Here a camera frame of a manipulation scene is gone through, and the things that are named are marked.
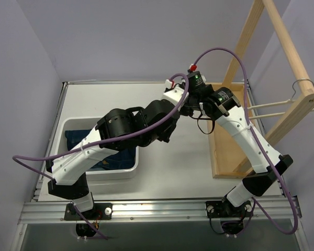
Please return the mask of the dark blue denim skirt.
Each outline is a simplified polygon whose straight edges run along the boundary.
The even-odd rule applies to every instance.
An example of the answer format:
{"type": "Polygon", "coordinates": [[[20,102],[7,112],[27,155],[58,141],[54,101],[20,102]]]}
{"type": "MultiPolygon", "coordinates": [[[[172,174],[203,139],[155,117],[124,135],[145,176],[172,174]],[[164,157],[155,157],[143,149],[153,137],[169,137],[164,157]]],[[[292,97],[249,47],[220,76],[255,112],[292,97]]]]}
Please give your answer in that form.
{"type": "MultiPolygon", "coordinates": [[[[64,136],[66,138],[66,146],[68,151],[73,149],[82,141],[90,132],[89,130],[66,130],[64,136]]],[[[125,149],[117,154],[108,156],[102,161],[95,164],[90,171],[97,170],[121,170],[130,169],[136,162],[136,148],[125,149]]]]}

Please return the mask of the white clothes hanger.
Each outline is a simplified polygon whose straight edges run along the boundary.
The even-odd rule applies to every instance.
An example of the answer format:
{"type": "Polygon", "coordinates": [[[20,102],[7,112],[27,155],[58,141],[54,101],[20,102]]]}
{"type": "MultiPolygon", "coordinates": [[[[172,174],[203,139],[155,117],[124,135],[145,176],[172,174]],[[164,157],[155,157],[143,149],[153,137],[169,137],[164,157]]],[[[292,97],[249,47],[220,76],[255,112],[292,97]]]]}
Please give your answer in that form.
{"type": "MultiPolygon", "coordinates": [[[[292,90],[293,90],[293,95],[287,99],[287,100],[283,100],[283,101],[278,101],[278,102],[272,102],[272,103],[266,103],[266,104],[260,104],[260,105],[251,105],[248,108],[248,111],[255,111],[258,109],[263,109],[263,108],[268,108],[268,107],[277,107],[277,106],[283,106],[283,105],[291,105],[293,104],[296,100],[293,99],[294,96],[297,94],[295,85],[298,84],[299,82],[310,82],[314,88],[314,82],[308,78],[300,78],[297,79],[293,82],[292,84],[292,90]]],[[[270,118],[270,117],[278,117],[278,116],[282,116],[284,114],[284,112],[277,112],[277,113],[268,113],[268,114],[264,114],[264,115],[253,115],[251,117],[249,117],[250,120],[256,120],[256,119],[262,119],[262,118],[270,118]]]]}

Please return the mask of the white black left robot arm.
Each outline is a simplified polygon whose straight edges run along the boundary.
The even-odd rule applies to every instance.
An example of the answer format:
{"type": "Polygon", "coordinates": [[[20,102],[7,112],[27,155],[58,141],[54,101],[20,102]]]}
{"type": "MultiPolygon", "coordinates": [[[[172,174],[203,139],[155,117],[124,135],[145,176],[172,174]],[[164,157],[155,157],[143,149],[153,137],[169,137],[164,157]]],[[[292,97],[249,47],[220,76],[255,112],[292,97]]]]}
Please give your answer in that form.
{"type": "Polygon", "coordinates": [[[116,108],[104,115],[74,148],[47,161],[47,170],[53,177],[48,182],[48,193],[73,201],[80,212],[92,211],[94,201],[86,172],[125,149],[146,147],[155,140],[169,142],[188,89],[189,82],[184,79],[145,108],[116,108]]]}

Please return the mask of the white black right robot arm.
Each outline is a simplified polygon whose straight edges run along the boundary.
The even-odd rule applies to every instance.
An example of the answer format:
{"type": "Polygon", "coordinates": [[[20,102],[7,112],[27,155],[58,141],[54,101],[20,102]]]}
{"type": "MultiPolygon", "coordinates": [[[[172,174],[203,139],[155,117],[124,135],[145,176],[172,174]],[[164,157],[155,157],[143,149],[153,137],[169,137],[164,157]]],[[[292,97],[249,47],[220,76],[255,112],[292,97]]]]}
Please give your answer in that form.
{"type": "Polygon", "coordinates": [[[253,196],[262,196],[279,175],[293,163],[270,146],[252,123],[246,121],[245,111],[234,93],[221,87],[214,90],[205,84],[199,71],[189,71],[189,97],[181,109],[185,116],[200,111],[209,120],[223,127],[236,141],[251,163],[253,170],[228,192],[221,203],[222,217],[244,215],[245,204],[253,196]]]}

